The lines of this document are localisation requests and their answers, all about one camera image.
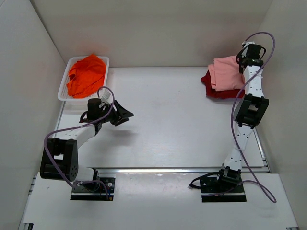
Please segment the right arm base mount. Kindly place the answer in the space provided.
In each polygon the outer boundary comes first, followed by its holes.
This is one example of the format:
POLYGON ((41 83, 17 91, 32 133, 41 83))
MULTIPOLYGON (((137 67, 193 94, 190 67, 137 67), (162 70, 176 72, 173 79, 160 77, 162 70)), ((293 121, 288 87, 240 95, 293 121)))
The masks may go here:
POLYGON ((191 181, 190 189, 201 191, 202 203, 238 203, 247 202, 242 180, 232 184, 218 180, 218 172, 210 172, 191 181))

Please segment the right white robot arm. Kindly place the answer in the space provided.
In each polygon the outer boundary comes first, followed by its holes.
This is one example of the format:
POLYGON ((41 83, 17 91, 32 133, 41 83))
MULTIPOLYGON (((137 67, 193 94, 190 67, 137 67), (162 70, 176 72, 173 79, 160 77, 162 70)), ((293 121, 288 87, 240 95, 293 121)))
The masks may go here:
POLYGON ((245 94, 232 115, 236 138, 234 148, 223 162, 220 174, 215 179, 215 187, 221 192, 226 192, 232 185, 239 183, 243 161, 241 153, 245 151, 253 129, 260 123, 269 105, 269 100, 264 97, 262 91, 261 51, 265 52, 266 49, 254 42, 245 42, 236 56, 239 72, 243 74, 246 86, 245 94))

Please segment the pink polo shirt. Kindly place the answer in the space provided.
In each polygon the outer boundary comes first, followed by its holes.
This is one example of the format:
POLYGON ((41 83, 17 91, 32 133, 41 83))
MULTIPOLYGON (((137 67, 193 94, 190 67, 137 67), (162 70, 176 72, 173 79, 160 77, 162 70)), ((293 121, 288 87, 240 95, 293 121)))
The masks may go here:
POLYGON ((245 84, 243 74, 239 73, 236 56, 214 58, 208 66, 211 87, 216 91, 241 89, 245 84))

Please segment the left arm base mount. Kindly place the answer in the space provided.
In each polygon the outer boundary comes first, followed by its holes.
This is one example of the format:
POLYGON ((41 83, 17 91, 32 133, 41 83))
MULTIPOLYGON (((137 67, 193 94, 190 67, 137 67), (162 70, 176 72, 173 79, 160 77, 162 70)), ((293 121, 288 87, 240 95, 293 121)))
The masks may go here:
POLYGON ((70 200, 73 201, 113 201, 116 187, 116 174, 100 172, 93 169, 93 178, 99 182, 75 185, 71 190, 70 200))

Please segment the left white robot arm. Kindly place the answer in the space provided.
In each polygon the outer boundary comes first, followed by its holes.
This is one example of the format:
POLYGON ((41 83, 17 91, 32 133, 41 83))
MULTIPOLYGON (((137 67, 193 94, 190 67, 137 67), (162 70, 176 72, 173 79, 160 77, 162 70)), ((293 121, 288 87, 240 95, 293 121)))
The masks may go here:
POLYGON ((74 183, 84 184, 90 191, 98 189, 100 178, 94 168, 79 165, 78 149, 95 137, 104 123, 118 126, 133 116, 134 114, 122 107, 117 100, 112 103, 100 98, 88 100, 87 111, 80 117, 80 126, 59 130, 66 132, 61 138, 52 138, 51 134, 45 138, 40 177, 64 180, 70 186, 74 183))

